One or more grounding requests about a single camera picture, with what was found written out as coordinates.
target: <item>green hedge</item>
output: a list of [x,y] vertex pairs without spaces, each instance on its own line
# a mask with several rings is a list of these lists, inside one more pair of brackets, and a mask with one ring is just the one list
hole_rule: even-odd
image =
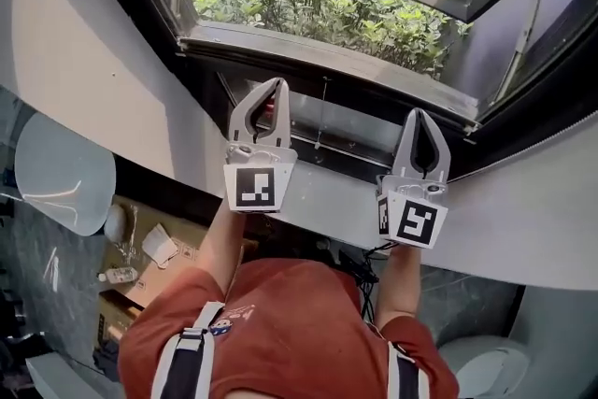
[[241,23],[357,50],[438,78],[449,17],[409,0],[193,0],[200,18]]

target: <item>backpack strap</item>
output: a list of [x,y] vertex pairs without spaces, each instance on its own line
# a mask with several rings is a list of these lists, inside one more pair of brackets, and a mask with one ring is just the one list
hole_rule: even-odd
[[406,352],[389,344],[388,399],[430,399],[428,375],[419,369]]
[[205,399],[214,363],[209,325],[224,303],[207,302],[191,328],[173,335],[162,351],[151,385],[151,399]]

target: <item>cardboard box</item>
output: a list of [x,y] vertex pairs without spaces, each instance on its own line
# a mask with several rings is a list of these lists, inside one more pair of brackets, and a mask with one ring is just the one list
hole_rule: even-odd
[[122,335],[141,314],[141,308],[114,290],[100,292],[100,314],[95,346],[113,339],[121,341]]
[[[131,301],[146,307],[181,271],[193,266],[197,249],[207,233],[207,228],[167,215],[128,198],[115,196],[113,203],[125,210],[127,231],[120,245],[107,245],[102,271],[123,266],[135,268],[139,273],[135,283],[114,284],[111,287]],[[141,243],[158,223],[178,246],[178,254],[169,260],[165,269],[160,269],[141,249]]]

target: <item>orange shirt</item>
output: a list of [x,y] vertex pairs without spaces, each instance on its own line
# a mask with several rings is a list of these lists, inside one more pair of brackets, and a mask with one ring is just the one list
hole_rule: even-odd
[[[212,276],[189,269],[162,292],[121,341],[119,371],[128,399],[150,398],[162,348],[191,327],[207,301],[224,296]],[[382,330],[365,324],[351,277],[306,260],[262,259],[239,267],[226,307],[212,324],[210,398],[244,389],[285,399],[386,399],[387,340],[400,345],[430,379],[431,398],[458,387],[417,320]]]

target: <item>white wall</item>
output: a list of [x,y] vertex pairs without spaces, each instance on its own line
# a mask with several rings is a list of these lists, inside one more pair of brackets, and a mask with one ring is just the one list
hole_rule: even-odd
[[[91,141],[222,194],[225,140],[116,0],[0,0],[0,84]],[[423,261],[522,284],[598,290],[598,124],[449,188]],[[374,185],[299,162],[284,221],[373,248]]]
[[598,292],[527,288],[511,339],[532,363],[510,399],[576,399],[598,376]]

